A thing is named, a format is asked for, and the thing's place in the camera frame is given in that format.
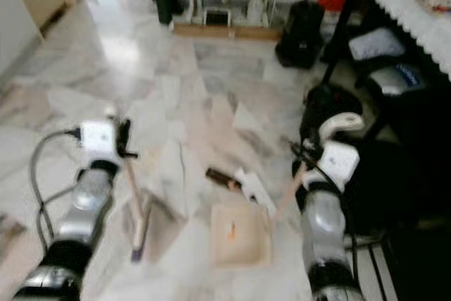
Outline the beige dustpan with wooden handle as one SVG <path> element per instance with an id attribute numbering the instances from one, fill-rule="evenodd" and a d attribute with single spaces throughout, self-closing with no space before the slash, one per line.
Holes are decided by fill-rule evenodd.
<path id="1" fill-rule="evenodd" d="M 211 209 L 213 265 L 222 269 L 256 269 L 271 264 L 299 264 L 300 234 L 291 216 L 296 208 L 290 207 L 299 185 L 297 174 L 273 188 L 264 185 L 277 207 L 274 218 L 242 192 L 219 185 L 228 191 L 228 197 Z"/>

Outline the black round bucket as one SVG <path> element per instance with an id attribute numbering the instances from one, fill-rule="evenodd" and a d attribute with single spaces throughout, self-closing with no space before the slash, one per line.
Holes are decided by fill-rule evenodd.
<path id="1" fill-rule="evenodd" d="M 362 102 L 341 86 L 317 85 L 311 88 L 304 99 L 302 122 L 299 125 L 301 140 L 319 136 L 319 128 L 326 120 L 341 112 L 363 114 Z"/>

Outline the white paper scrap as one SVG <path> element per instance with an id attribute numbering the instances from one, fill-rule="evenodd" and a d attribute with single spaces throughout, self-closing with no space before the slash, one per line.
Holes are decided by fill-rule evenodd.
<path id="1" fill-rule="evenodd" d="M 234 172 L 236 181 L 241 186 L 241 192 L 250 202 L 261 205 L 265 208 L 268 216 L 275 217 L 277 207 L 268 194 L 267 189 L 262 185 L 261 179 L 254 172 L 246 172 L 243 168 L 236 169 Z"/>

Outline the small brown carton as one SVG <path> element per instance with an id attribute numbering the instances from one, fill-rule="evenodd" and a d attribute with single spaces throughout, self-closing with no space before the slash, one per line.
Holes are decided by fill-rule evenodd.
<path id="1" fill-rule="evenodd" d="M 222 172 L 222 170 L 208 168 L 205 172 L 205 176 L 217 185 L 225 186 L 229 191 L 242 192 L 242 183 L 240 183 L 238 179 Z"/>

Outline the silver case with blue label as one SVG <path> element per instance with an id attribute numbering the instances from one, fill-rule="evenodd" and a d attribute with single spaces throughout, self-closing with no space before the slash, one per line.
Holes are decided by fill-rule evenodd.
<path id="1" fill-rule="evenodd" d="M 380 94 L 385 96 L 400 96 L 426 88 L 426 80 L 419 69 L 408 63 L 396 63 L 380 68 L 370 73 L 369 79 Z"/>

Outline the black table leg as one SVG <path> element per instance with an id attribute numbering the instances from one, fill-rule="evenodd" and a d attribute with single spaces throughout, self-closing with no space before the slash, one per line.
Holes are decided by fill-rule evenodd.
<path id="1" fill-rule="evenodd" d="M 344 45 L 348 41 L 348 23 L 352 12 L 357 7 L 357 0 L 345 0 L 342 3 L 341 12 L 338 16 L 338 21 L 335 24 L 335 32 L 330 39 L 329 43 L 324 49 L 324 56 L 326 57 L 326 71 L 320 81 L 322 85 L 328 85 L 333 73 L 335 72 L 335 67 L 338 65 L 342 57 L 342 51 L 344 50 Z"/>

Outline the black vacuum cleaner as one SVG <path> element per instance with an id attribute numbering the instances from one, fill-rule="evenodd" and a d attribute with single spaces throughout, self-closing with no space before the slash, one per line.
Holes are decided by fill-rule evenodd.
<path id="1" fill-rule="evenodd" d="M 275 56 L 283 67 L 310 69 L 324 44 L 320 26 L 324 8 L 318 2 L 303 0 L 291 4 Z"/>

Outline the long brown cardboard box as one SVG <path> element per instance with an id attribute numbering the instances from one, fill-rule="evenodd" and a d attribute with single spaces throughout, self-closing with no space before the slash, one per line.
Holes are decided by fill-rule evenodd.
<path id="1" fill-rule="evenodd" d="M 172 33 L 181 37 L 203 37 L 203 39 L 247 39 L 278 41 L 283 33 L 278 28 L 247 26 L 205 26 L 200 24 L 175 23 Z"/>

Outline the white framed tablet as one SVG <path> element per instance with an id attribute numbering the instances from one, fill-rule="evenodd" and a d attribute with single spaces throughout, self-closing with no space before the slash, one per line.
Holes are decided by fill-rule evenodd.
<path id="1" fill-rule="evenodd" d="M 205 7 L 202 11 L 204 26 L 231 27 L 233 14 L 229 8 Z"/>

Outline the white plastic jug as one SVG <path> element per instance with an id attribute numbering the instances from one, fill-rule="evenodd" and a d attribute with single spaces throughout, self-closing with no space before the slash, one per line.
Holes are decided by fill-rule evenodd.
<path id="1" fill-rule="evenodd" d="M 264 0 L 250 0 L 246 6 L 246 20 L 252 26 L 264 24 Z"/>

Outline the red bag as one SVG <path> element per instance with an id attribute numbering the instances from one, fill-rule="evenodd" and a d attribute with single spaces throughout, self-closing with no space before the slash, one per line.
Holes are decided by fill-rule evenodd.
<path id="1" fill-rule="evenodd" d="M 316 4 L 325 12 L 341 12 L 345 2 L 347 0 L 318 0 Z"/>

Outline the white lace tablecloth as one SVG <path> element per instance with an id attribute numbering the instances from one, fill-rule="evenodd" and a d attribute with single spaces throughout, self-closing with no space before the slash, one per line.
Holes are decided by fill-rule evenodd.
<path id="1" fill-rule="evenodd" d="M 428 12 L 416 0 L 374 0 L 451 79 L 451 17 Z"/>

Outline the brown tray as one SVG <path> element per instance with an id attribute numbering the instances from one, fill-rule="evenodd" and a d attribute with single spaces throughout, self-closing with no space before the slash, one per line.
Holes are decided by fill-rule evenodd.
<path id="1" fill-rule="evenodd" d="M 451 0 L 415 0 L 425 11 L 435 15 L 451 16 Z"/>

